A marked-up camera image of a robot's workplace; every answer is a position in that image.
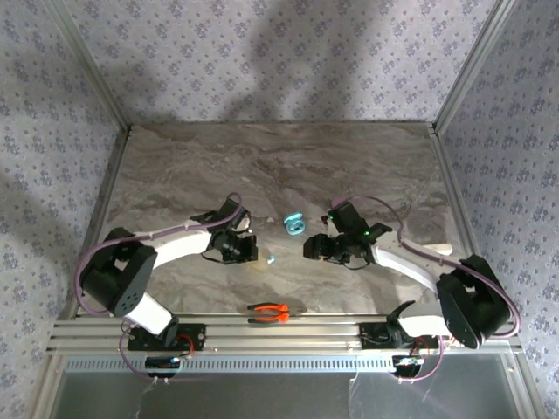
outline orange pliers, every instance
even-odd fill
[[[247,310],[252,312],[257,312],[258,314],[265,313],[265,312],[276,312],[277,314],[267,316],[267,317],[254,317],[248,319],[249,323],[284,323],[289,320],[289,306],[287,304],[276,304],[276,303],[260,303],[260,304],[253,304],[251,306],[246,307]],[[299,314],[300,311],[296,311],[295,313],[293,310],[291,311],[292,315]]]

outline blue pacifier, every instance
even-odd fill
[[[295,212],[287,216],[286,219],[283,220],[283,224],[286,225],[287,234],[290,236],[295,236],[305,231],[305,222],[300,212]]]

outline marble tabletop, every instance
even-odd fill
[[[325,231],[321,216],[338,196],[378,196],[404,219],[406,237],[451,243],[461,255],[425,124],[133,127],[102,236],[117,226],[146,231],[183,222],[217,210],[232,191],[252,213],[259,261],[224,266],[192,255],[157,268],[148,292],[171,311],[231,313],[276,301],[311,313],[385,314],[408,299],[433,300],[382,267],[350,271],[302,257],[305,240]],[[396,227],[379,204],[355,206],[369,223]],[[289,236],[283,219],[296,211],[307,229]]]

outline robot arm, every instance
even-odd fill
[[[332,224],[337,235],[309,238],[304,245],[305,258],[340,265],[348,264],[351,258],[363,258],[366,264],[385,266],[415,279],[438,297],[437,304],[406,302],[387,318],[392,331],[404,337],[398,340],[452,335],[475,349],[509,319],[509,304],[500,296],[504,291],[483,258],[442,259],[424,246],[408,240],[401,243],[392,228],[380,223],[369,227],[349,202],[331,209],[325,221]]]
[[[219,251],[224,264],[256,260],[256,237],[245,234],[250,227],[250,213],[238,206],[228,198],[219,211],[192,217],[170,229],[148,233],[112,230],[105,241],[145,238],[95,252],[81,272],[81,288],[113,315],[142,327],[165,347],[170,346],[176,338],[178,320],[145,292],[151,273],[162,264],[210,250]],[[229,222],[219,222],[235,213]]]

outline red cable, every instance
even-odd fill
[[[190,343],[189,355],[194,354],[194,341],[192,341],[192,338],[188,334],[179,334],[179,335],[176,336],[176,338],[177,339],[186,339]]]
[[[425,356],[425,358],[427,358],[431,354],[431,349],[429,348],[429,345],[427,344],[427,340],[425,340],[421,336],[417,337],[416,339],[420,340],[421,343],[423,343],[423,345],[427,348],[427,355]]]
[[[410,351],[410,356],[412,356],[413,353],[416,352],[417,348],[418,348],[418,338],[413,340],[413,348]]]

